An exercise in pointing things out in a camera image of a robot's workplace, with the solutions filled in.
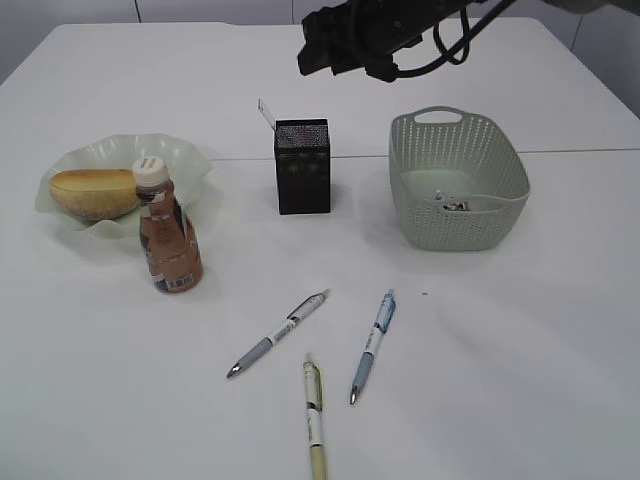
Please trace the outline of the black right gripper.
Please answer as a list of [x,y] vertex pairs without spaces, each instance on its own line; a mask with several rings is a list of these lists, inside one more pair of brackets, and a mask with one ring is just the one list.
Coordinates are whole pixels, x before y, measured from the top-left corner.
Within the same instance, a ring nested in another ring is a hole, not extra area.
[[465,9],[467,1],[346,1],[313,11],[302,20],[304,45],[299,72],[323,69],[333,75],[364,68],[366,74],[394,82],[399,68],[389,60],[422,41],[422,33]]

